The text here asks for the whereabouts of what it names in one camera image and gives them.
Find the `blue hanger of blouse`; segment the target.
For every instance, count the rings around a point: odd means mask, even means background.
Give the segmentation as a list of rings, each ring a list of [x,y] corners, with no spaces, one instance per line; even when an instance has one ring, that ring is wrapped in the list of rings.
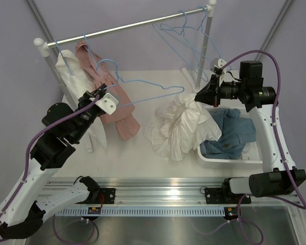
[[[116,68],[116,70],[115,70],[115,75],[116,75],[116,79],[115,79],[115,80],[116,80],[116,84],[107,86],[106,88],[103,89],[103,91],[107,91],[107,90],[109,90],[110,88],[113,88],[113,87],[119,85],[120,82],[122,82],[122,83],[124,83],[124,84],[139,82],[139,83],[143,83],[143,84],[148,84],[148,85],[152,85],[152,86],[155,86],[155,87],[159,87],[159,88],[161,88],[162,90],[179,89],[178,92],[163,94],[163,95],[154,96],[154,97],[147,97],[147,98],[142,99],[142,100],[137,100],[137,101],[130,102],[130,103],[127,103],[127,104],[118,105],[119,108],[120,108],[120,107],[126,107],[126,106],[129,106],[129,105],[138,104],[138,103],[142,103],[142,102],[146,102],[146,101],[150,101],[150,100],[160,99],[160,98],[163,98],[163,97],[168,97],[168,96],[172,96],[172,95],[181,94],[181,93],[183,93],[183,92],[185,91],[185,88],[184,88],[183,86],[169,86],[169,87],[165,87],[165,86],[163,86],[163,85],[160,85],[160,84],[157,84],[157,83],[153,83],[153,82],[150,82],[150,81],[146,81],[146,80],[142,80],[142,79],[124,80],[124,79],[119,75],[118,64],[117,64],[114,60],[112,60],[112,59],[102,59],[102,60],[99,61],[99,62],[95,62],[95,65],[96,65],[95,70],[98,71],[99,74],[101,74],[100,65],[101,65],[103,62],[110,62],[110,63],[114,64],[114,66],[115,66],[115,68]]]

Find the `white ruffled blouse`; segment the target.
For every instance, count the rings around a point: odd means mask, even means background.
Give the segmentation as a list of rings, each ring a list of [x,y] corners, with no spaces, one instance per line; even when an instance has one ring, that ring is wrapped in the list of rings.
[[[158,156],[180,161],[204,141],[220,139],[220,127],[195,97],[194,93],[178,94],[173,101],[155,110],[144,129],[144,136]]]

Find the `blue denim skirt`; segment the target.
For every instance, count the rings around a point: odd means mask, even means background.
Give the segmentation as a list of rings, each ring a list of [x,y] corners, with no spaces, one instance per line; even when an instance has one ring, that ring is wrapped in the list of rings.
[[[256,128],[250,118],[241,117],[239,109],[218,109],[211,113],[221,130],[217,141],[200,144],[203,157],[238,160],[246,144],[256,141]]]

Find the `blue hanger of denim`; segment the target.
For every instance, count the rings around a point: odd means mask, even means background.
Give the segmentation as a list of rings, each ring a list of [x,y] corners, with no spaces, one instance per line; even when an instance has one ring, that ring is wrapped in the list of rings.
[[[189,26],[187,24],[188,17],[187,14],[184,14],[185,21],[181,26],[170,26],[166,23],[161,24],[153,24],[153,29],[156,33],[162,38],[162,40],[171,48],[172,51],[183,61],[189,68],[196,73],[196,83],[200,84],[200,82],[207,82],[208,76],[204,71],[205,61],[209,58],[207,57],[207,47],[210,40],[210,29],[211,29],[211,21],[212,17],[209,17],[207,11],[205,11],[204,16],[202,17],[200,24],[197,27]],[[201,49],[197,49],[191,43],[190,39],[188,38],[188,34],[201,34],[203,37],[202,47]],[[194,60],[197,63],[197,67],[193,67],[189,61],[187,61],[177,50],[175,47],[171,45],[165,36],[169,36],[176,40],[178,43],[184,45],[188,48],[193,56]]]

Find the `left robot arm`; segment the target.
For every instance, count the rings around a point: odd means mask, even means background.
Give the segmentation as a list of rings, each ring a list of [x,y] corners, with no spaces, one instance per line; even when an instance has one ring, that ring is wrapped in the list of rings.
[[[106,84],[85,92],[76,110],[66,103],[52,105],[42,123],[46,126],[28,144],[23,175],[0,203],[0,241],[25,239],[64,208],[79,202],[102,201],[100,186],[91,177],[81,177],[70,188],[39,198],[39,192],[75,152],[74,144],[104,111],[95,103],[106,94]]]

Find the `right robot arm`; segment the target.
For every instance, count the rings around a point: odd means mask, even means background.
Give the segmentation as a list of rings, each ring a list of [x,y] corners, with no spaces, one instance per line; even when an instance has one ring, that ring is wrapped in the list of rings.
[[[279,89],[263,85],[260,61],[242,61],[239,79],[231,82],[224,81],[227,67],[223,59],[212,62],[210,81],[196,94],[195,100],[217,107],[222,99],[239,99],[256,128],[263,171],[249,177],[226,178],[221,187],[206,188],[206,202],[236,204],[246,195],[281,200],[283,195],[298,193],[306,173],[297,169],[285,142],[279,121]]]

